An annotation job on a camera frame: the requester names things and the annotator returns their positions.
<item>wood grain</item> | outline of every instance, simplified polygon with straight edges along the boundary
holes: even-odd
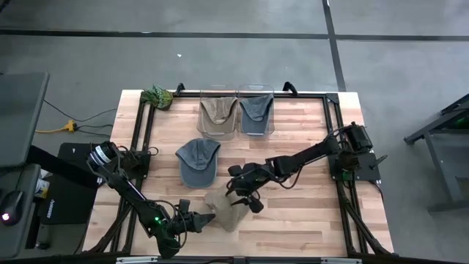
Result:
[[[111,137],[118,145],[130,145],[139,94],[140,91],[135,90],[122,91]],[[339,99],[344,123],[356,121],[363,124],[357,94],[340,92]],[[221,142],[217,178],[205,189],[184,187],[174,155],[186,142],[201,137],[196,129],[199,99],[178,98],[170,111],[156,111],[149,145],[157,147],[160,153],[152,158],[148,178],[144,182],[144,194],[149,199],[165,199],[173,203],[180,198],[190,199],[191,210],[206,213],[209,209],[203,203],[203,196],[226,184],[230,178],[227,172],[230,166],[263,163],[265,158],[294,154],[320,142],[327,135],[321,100],[276,99],[274,107],[275,132],[268,141],[236,134],[233,140]],[[139,146],[143,140],[147,111],[146,107]],[[379,192],[368,183],[357,183],[357,190],[363,220],[382,245],[392,251]],[[262,212],[249,213],[234,232],[224,231],[213,221],[202,233],[189,233],[188,242],[179,255],[316,257],[346,254],[336,187],[330,180],[327,159],[303,168],[298,184],[291,190],[268,183],[259,192],[265,205]],[[106,232],[117,213],[118,203],[119,195],[115,191],[107,186],[98,190],[84,249],[94,246]],[[355,225],[351,224],[351,228],[355,247],[358,247]],[[121,235],[121,244],[124,239],[125,231]],[[148,238],[138,222],[132,254],[158,254],[155,239]]]

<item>gray baseball cap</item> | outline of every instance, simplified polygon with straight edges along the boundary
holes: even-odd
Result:
[[[240,101],[241,131],[251,135],[266,133],[270,112],[272,111],[273,95],[264,95],[256,98],[246,98]]]
[[[215,181],[220,143],[212,139],[192,139],[180,149],[179,170],[182,183],[190,188],[206,188]]]

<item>yellow extension cord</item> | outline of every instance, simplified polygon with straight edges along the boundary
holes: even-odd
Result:
[[[73,120],[68,120],[68,123],[63,127],[59,129],[53,129],[50,131],[41,131],[41,130],[36,130],[36,133],[56,133],[56,132],[61,132],[61,131],[69,131],[69,132],[75,132],[76,131],[76,123]]]

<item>black floor stripe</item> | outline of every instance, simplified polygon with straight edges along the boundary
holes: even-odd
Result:
[[[301,33],[212,33],[212,32],[115,32],[93,30],[41,30],[5,29],[0,35],[44,36],[44,37],[174,37],[174,38],[240,38],[240,39],[283,39],[283,40],[328,40],[329,34]],[[417,35],[367,35],[335,34],[335,40],[363,41],[469,41],[469,36],[417,36]]]
[[[45,37],[174,37],[174,38],[240,38],[282,40],[327,40],[327,34],[290,33],[204,33],[204,32],[107,32],[79,30],[2,29],[0,35]]]
[[[354,35],[337,34],[337,40],[368,41],[469,41],[469,36]]]
[[[328,0],[322,0],[322,6],[324,7],[325,24],[328,28],[328,33],[330,36],[330,52],[332,54],[334,72],[336,73],[337,87],[339,92],[346,92],[347,88],[345,87],[344,74],[342,72],[342,66],[340,64],[339,48],[337,48],[336,33],[334,31],[334,25],[332,22],[332,15],[330,14]]]

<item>black cable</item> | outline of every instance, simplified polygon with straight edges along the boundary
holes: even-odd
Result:
[[[337,131],[342,131],[342,130],[344,130],[345,128],[348,128],[348,127],[349,127],[349,125],[345,125],[345,126],[343,126],[343,127],[334,129],[332,132],[330,132],[330,133],[324,138],[323,141],[326,141],[326,140],[329,138],[329,136],[332,136],[335,132],[337,132]]]
[[[210,264],[210,263],[233,263],[233,258],[232,257],[229,257],[229,258],[223,258],[223,259],[214,259],[214,260],[210,260],[210,261],[207,261],[207,262],[204,262],[204,263],[197,263],[197,264]]]
[[[177,212],[178,212],[178,216],[182,215],[181,211],[179,209],[177,209]],[[184,241],[182,242],[182,244],[180,244],[181,246],[179,248],[171,248],[169,247],[170,249],[181,249],[184,245],[185,245],[185,242],[187,242],[188,240],[188,227],[187,225],[185,224],[185,221],[184,221],[184,218],[182,218],[182,224],[184,224]],[[181,241],[181,235],[178,235],[177,236],[177,241],[180,243]]]
[[[151,149],[156,150],[156,153],[154,153],[154,154],[151,151],[148,151],[150,153],[149,155],[151,155],[151,156],[158,155],[158,153],[160,152],[160,150],[157,147],[149,147],[148,148],[148,150],[151,150]]]
[[[84,230],[83,235],[82,235],[81,238],[80,238],[80,242],[78,242],[78,246],[76,247],[76,249],[75,249],[75,251],[73,252],[73,254],[76,254],[76,252],[78,252],[78,250],[80,249],[81,244],[82,244],[83,241],[85,240],[85,237],[86,237],[86,230]]]
[[[44,99],[44,102],[47,103],[49,106],[52,106],[54,109],[56,109],[57,111],[59,111],[59,112],[60,112],[61,114],[63,114],[64,116],[69,117],[69,118],[71,118],[71,119],[73,119],[73,120],[75,120],[75,121],[79,121],[79,122],[86,122],[86,121],[88,121],[88,120],[91,120],[91,119],[93,119],[93,118],[95,118],[95,117],[100,116],[101,114],[105,114],[105,113],[107,113],[107,112],[116,111],[116,110],[117,110],[117,109],[109,109],[109,110],[106,110],[106,111],[102,111],[102,112],[100,112],[99,114],[96,114],[96,115],[94,115],[94,116],[92,116],[92,117],[88,117],[88,118],[86,118],[86,119],[84,119],[84,120],[79,120],[79,119],[76,119],[76,118],[70,116],[69,114],[65,114],[62,110],[58,109],[58,108],[57,108],[55,105],[53,105],[52,103],[49,103],[46,99]]]
[[[370,183],[372,185],[376,186],[376,188],[378,189],[378,191],[381,194],[381,200],[384,201],[383,191],[381,191],[381,187],[376,182],[374,182],[373,180],[370,180]]]
[[[111,135],[108,135],[108,134],[93,133],[93,132],[88,132],[88,131],[79,130],[78,128],[76,129],[76,131],[77,131],[77,132],[82,132],[82,133],[91,134],[91,135],[95,135],[95,136],[107,136],[107,137],[111,137]]]
[[[300,173],[301,173],[302,169],[303,169],[303,166],[301,166],[300,169],[298,170],[298,173],[296,174],[295,181],[293,182],[293,184],[291,186],[285,186],[282,183],[278,183],[278,184],[280,184],[280,186],[282,186],[286,190],[290,190],[291,188],[295,187],[296,182],[298,182],[298,178],[300,177]]]
[[[106,127],[113,128],[114,126],[111,125],[111,124],[107,124],[107,125],[79,125],[76,129],[79,129],[79,128],[106,128]]]
[[[117,148],[123,148],[125,150],[125,155],[129,152],[129,149],[126,146],[118,146]]]

